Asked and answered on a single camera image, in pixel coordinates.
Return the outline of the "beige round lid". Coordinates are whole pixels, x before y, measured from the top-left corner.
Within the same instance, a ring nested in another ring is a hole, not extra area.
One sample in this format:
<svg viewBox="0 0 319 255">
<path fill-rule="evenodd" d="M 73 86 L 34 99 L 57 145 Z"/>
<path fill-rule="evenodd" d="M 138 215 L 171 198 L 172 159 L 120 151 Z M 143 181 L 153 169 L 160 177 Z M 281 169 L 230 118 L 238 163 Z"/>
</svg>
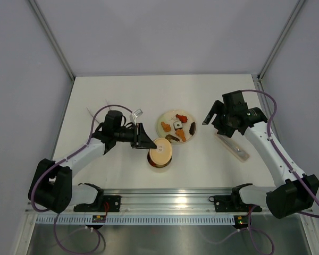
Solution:
<svg viewBox="0 0 319 255">
<path fill-rule="evenodd" d="M 148 162 L 156 168 L 167 166 L 172 160 L 173 149 L 171 143 L 165 138 L 154 140 L 155 149 L 149 149 Z"/>
</svg>

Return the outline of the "orange fried piece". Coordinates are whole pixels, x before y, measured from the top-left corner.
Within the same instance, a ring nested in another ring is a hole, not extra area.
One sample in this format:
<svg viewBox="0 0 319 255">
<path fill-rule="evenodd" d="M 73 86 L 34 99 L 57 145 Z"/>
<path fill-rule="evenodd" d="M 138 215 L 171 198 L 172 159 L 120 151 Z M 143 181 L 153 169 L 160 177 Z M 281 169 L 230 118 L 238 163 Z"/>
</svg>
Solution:
<svg viewBox="0 0 319 255">
<path fill-rule="evenodd" d="M 171 131 L 171 126 L 169 124 L 166 124 L 165 122 L 161 122 L 161 127 L 164 132 L 170 132 Z"/>
</svg>

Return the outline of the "metal tongs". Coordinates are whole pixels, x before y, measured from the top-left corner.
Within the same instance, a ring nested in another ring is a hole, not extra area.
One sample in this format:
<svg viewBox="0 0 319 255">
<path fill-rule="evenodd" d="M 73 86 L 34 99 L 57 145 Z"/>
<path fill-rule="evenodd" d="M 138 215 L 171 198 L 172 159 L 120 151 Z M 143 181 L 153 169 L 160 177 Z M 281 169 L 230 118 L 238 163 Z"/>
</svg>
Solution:
<svg viewBox="0 0 319 255">
<path fill-rule="evenodd" d="M 98 125 L 99 123 L 103 122 L 105 119 L 105 115 L 107 114 L 108 111 L 111 111 L 114 109 L 114 107 L 112 106 L 111 102 L 107 99 L 105 99 L 105 106 L 107 106 L 106 109 L 100 111 L 100 113 L 95 117 L 95 124 Z M 94 117 L 96 112 L 100 109 L 100 106 L 95 109 L 92 107 L 86 107 L 86 111 L 88 112 L 88 114 L 91 117 Z"/>
</svg>

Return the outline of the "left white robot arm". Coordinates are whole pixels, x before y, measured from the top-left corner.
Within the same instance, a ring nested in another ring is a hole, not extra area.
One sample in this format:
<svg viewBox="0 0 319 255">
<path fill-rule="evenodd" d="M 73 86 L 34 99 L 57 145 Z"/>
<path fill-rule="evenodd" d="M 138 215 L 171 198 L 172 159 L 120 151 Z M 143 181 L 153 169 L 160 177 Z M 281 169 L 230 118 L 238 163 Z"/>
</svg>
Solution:
<svg viewBox="0 0 319 255">
<path fill-rule="evenodd" d="M 135 149 L 156 149 L 142 123 L 127 126 L 125 116 L 110 110 L 98 127 L 91 128 L 88 141 L 59 161 L 44 158 L 36 168 L 28 198 L 39 213 L 62 213 L 68 206 L 76 212 L 107 212 L 109 203 L 104 189 L 91 184 L 73 185 L 73 177 L 95 159 L 106 155 L 118 142 Z"/>
</svg>

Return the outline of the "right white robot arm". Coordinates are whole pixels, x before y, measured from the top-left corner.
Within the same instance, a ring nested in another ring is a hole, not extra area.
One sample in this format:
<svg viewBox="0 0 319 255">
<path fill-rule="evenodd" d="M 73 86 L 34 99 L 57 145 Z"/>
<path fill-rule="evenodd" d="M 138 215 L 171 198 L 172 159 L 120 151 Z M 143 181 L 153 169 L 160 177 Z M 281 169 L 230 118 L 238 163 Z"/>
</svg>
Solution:
<svg viewBox="0 0 319 255">
<path fill-rule="evenodd" d="M 275 187 L 252 183 L 232 188 L 229 201 L 235 210 L 259 206 L 281 219 L 301 213 L 316 201 L 319 180 L 307 175 L 291 159 L 271 129 L 272 120 L 258 107 L 249 108 L 241 90 L 223 94 L 207 114 L 204 125 L 211 124 L 219 135 L 231 138 L 235 131 L 243 135 L 259 153 L 270 171 Z"/>
</svg>

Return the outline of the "steel lunch box bowl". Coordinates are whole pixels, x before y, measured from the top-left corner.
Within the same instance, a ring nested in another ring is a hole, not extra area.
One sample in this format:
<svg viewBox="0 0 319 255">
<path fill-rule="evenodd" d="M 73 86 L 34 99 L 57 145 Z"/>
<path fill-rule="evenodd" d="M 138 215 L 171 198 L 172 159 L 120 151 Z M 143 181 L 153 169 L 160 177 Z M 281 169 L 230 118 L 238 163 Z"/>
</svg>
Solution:
<svg viewBox="0 0 319 255">
<path fill-rule="evenodd" d="M 148 163 L 153 171 L 155 171 L 157 173 L 163 173 L 163 172 L 167 171 L 167 169 L 172 161 L 172 158 L 167 163 L 161 165 L 161 164 L 157 164 L 157 163 L 153 162 L 150 155 L 148 154 L 147 161 L 148 161 Z"/>
</svg>

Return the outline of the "dark brown shrimp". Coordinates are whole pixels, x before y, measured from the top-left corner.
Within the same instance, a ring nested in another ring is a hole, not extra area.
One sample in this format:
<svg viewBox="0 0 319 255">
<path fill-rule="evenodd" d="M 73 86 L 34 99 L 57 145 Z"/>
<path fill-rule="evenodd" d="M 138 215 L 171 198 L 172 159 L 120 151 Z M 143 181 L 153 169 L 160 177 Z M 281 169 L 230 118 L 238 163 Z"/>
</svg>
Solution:
<svg viewBox="0 0 319 255">
<path fill-rule="evenodd" d="M 177 138 L 177 137 L 175 137 L 175 136 L 173 136 L 171 134 L 166 135 L 165 139 L 167 139 L 169 142 L 171 142 L 171 141 L 180 142 L 179 138 Z"/>
</svg>

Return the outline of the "dark sea cucumber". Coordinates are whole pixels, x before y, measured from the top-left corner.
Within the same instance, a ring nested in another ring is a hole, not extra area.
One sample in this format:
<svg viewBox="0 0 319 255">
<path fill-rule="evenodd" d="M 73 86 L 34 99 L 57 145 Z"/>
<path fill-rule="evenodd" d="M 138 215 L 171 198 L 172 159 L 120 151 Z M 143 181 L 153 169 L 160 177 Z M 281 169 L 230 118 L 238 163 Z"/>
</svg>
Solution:
<svg viewBox="0 0 319 255">
<path fill-rule="evenodd" d="M 194 135 L 196 132 L 196 122 L 192 122 L 189 128 L 189 134 Z"/>
</svg>

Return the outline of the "sushi roll piece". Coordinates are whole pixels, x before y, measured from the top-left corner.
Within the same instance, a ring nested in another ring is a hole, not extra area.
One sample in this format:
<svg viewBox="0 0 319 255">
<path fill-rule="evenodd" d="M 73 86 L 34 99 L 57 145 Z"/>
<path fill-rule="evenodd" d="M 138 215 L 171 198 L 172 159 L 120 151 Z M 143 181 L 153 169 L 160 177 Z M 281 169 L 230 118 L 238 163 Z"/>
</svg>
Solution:
<svg viewBox="0 0 319 255">
<path fill-rule="evenodd" d="M 175 130 L 183 129 L 182 122 L 181 121 L 174 122 L 173 123 L 173 127 L 174 127 Z"/>
</svg>

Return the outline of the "orange fried shrimp lower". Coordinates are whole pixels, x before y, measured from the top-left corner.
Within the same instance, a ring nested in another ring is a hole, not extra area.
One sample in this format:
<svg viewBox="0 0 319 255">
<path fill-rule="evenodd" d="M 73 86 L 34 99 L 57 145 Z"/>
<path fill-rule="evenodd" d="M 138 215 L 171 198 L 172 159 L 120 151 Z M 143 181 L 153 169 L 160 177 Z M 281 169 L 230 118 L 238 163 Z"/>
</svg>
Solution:
<svg viewBox="0 0 319 255">
<path fill-rule="evenodd" d="M 187 139 L 183 129 L 177 129 L 175 133 L 181 139 L 182 142 L 186 142 Z"/>
</svg>

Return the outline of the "red lobster piece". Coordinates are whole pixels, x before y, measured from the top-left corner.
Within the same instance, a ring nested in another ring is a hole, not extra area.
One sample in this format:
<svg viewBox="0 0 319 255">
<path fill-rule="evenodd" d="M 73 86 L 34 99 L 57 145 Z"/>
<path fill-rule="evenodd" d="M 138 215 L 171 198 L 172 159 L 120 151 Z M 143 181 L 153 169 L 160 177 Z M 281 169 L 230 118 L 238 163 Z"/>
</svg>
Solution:
<svg viewBox="0 0 319 255">
<path fill-rule="evenodd" d="M 182 123 L 187 123 L 188 121 L 188 118 L 185 115 L 176 114 L 175 116 Z"/>
</svg>

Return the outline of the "cream round plate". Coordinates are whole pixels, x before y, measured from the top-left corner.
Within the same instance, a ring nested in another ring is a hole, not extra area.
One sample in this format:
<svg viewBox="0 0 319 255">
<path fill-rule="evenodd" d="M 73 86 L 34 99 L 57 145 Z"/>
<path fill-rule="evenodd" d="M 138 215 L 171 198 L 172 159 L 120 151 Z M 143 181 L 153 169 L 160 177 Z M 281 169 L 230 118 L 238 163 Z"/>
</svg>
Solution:
<svg viewBox="0 0 319 255">
<path fill-rule="evenodd" d="M 197 122 L 193 115 L 181 109 L 163 113 L 156 122 L 156 131 L 174 145 L 190 141 L 197 133 Z"/>
</svg>

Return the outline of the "clear cutlery case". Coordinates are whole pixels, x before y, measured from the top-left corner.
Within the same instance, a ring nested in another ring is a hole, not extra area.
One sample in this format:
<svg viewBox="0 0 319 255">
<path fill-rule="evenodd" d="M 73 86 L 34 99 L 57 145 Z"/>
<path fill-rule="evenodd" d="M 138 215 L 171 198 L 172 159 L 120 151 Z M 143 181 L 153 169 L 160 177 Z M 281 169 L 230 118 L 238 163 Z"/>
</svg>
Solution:
<svg viewBox="0 0 319 255">
<path fill-rule="evenodd" d="M 246 152 L 241 146 L 239 146 L 234 140 L 231 138 L 228 138 L 227 136 L 217 134 L 215 132 L 215 137 L 218 139 L 218 141 L 225 146 L 225 148 L 232 153 L 235 158 L 237 158 L 241 162 L 246 162 L 250 155 L 248 152 Z"/>
</svg>

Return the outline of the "metal spoon in case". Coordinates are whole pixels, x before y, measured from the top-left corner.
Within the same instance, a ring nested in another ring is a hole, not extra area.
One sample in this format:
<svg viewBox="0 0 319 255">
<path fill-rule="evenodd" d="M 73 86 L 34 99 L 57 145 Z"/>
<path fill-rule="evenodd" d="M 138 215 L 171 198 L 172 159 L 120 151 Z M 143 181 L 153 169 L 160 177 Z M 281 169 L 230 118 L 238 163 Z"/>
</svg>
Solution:
<svg viewBox="0 0 319 255">
<path fill-rule="evenodd" d="M 240 147 L 233 139 L 225 137 L 225 136 L 221 136 L 221 139 L 223 140 L 225 145 L 229 149 L 231 149 L 233 152 L 237 154 L 245 153 L 245 150 L 242 147 Z"/>
</svg>

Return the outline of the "aluminium mounting rail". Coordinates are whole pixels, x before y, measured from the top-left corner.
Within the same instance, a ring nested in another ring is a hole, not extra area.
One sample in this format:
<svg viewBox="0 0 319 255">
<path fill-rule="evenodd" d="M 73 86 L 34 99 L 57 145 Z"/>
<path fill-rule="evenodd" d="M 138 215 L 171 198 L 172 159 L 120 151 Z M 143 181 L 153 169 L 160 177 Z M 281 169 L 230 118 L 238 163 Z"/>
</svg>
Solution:
<svg viewBox="0 0 319 255">
<path fill-rule="evenodd" d="M 78 212 L 102 212 L 104 202 L 108 202 L 108 213 L 121 214 L 183 214 L 211 213 L 215 211 L 214 203 L 225 206 L 231 201 L 231 188 L 215 189 L 101 189 L 88 185 L 75 186 L 70 204 L 61 212 L 75 211 L 75 206 L 90 205 L 96 198 L 101 198 L 99 209 L 78 209 Z"/>
</svg>

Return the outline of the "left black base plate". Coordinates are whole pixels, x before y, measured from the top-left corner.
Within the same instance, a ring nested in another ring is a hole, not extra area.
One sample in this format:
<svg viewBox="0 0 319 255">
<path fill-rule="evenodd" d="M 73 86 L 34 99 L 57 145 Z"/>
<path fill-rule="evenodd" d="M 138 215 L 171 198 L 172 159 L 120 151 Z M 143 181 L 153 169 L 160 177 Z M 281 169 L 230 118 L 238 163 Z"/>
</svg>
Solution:
<svg viewBox="0 0 319 255">
<path fill-rule="evenodd" d="M 91 204 L 82 203 L 74 206 L 73 211 L 79 213 L 118 213 L 121 206 L 120 195 L 103 195 Z"/>
</svg>

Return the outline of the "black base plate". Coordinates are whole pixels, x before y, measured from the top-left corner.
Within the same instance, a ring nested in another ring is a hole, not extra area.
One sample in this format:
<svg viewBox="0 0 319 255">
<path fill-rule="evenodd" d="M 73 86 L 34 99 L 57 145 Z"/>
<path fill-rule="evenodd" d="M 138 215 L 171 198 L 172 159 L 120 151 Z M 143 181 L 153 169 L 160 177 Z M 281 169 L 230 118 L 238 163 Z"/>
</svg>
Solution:
<svg viewBox="0 0 319 255">
<path fill-rule="evenodd" d="M 233 195 L 214 195 L 208 197 L 216 213 L 248 213 L 254 205 L 243 203 Z"/>
<path fill-rule="evenodd" d="M 118 213 L 121 206 L 120 195 L 103 195 L 91 204 L 82 203 L 74 206 L 73 211 L 79 213 Z"/>
</svg>

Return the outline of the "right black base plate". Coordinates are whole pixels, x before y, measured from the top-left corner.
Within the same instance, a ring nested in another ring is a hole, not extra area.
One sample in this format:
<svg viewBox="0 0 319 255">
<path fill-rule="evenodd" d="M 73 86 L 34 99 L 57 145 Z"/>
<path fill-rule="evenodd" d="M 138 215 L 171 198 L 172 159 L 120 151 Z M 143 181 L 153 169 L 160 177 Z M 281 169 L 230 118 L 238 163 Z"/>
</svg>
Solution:
<svg viewBox="0 0 319 255">
<path fill-rule="evenodd" d="M 254 205 L 243 203 L 233 195 L 214 195 L 208 197 L 216 213 L 248 213 Z"/>
</svg>

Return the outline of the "right aluminium frame post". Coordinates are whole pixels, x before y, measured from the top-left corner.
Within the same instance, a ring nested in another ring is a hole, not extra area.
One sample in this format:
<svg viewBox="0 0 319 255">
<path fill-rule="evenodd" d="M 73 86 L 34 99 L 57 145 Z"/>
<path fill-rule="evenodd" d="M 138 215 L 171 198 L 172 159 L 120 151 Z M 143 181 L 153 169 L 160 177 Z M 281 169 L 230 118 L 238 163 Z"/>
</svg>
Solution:
<svg viewBox="0 0 319 255">
<path fill-rule="evenodd" d="M 305 7 L 307 0 L 298 0 L 293 7 L 291 13 L 289 14 L 281 32 L 278 35 L 277 40 L 275 41 L 267 59 L 265 60 L 259 74 L 257 75 L 257 79 L 259 82 L 262 82 L 267 71 L 271 67 L 275 57 L 279 53 L 280 48 L 282 47 L 283 43 L 287 39 L 289 33 L 292 31 L 292 28 L 297 21 L 299 15 L 301 14 L 303 8 Z"/>
</svg>

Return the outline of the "aluminium frame post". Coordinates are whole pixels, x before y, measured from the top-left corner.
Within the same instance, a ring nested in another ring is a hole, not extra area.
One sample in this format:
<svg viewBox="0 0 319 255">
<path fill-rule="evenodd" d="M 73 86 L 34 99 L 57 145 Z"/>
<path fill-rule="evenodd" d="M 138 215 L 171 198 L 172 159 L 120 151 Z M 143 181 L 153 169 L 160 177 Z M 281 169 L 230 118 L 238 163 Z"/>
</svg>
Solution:
<svg viewBox="0 0 319 255">
<path fill-rule="evenodd" d="M 298 0 L 293 7 L 291 13 L 289 14 L 281 32 L 278 35 L 277 40 L 275 41 L 267 59 L 265 60 L 259 74 L 257 75 L 257 79 L 259 82 L 262 82 L 267 71 L 271 67 L 275 57 L 279 53 L 280 48 L 282 47 L 283 43 L 287 39 L 289 33 L 292 31 L 292 28 L 297 21 L 299 15 L 301 14 L 303 8 L 305 7 L 307 0 Z"/>
<path fill-rule="evenodd" d="M 60 45 L 58 44 L 56 37 L 40 7 L 38 4 L 38 1 L 36 0 L 27 0 L 27 3 L 31 7 L 32 12 L 34 13 L 37 21 L 39 22 L 47 40 L 49 41 L 54 53 L 56 54 L 58 60 L 60 61 L 60 64 L 64 68 L 67 76 L 69 77 L 70 81 L 74 83 L 75 81 L 75 75 L 72 71 L 72 68 L 70 67 L 70 64 L 68 60 L 66 59 Z"/>
</svg>

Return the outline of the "left aluminium frame post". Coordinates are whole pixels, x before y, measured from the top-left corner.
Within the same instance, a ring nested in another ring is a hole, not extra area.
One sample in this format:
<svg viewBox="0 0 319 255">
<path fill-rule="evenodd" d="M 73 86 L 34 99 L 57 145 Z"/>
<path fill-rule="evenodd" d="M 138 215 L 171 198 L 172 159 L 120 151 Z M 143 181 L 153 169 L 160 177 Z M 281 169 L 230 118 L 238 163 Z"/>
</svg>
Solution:
<svg viewBox="0 0 319 255">
<path fill-rule="evenodd" d="M 37 21 L 39 22 L 47 40 L 49 41 L 54 53 L 56 54 L 58 60 L 60 61 L 60 64 L 64 68 L 67 76 L 69 77 L 70 81 L 74 83 L 75 81 L 75 75 L 72 71 L 72 68 L 70 67 L 70 64 L 68 60 L 66 59 L 60 45 L 58 44 L 56 37 L 40 7 L 38 4 L 38 1 L 36 0 L 27 0 L 27 3 L 31 7 L 32 12 L 34 13 Z"/>
</svg>

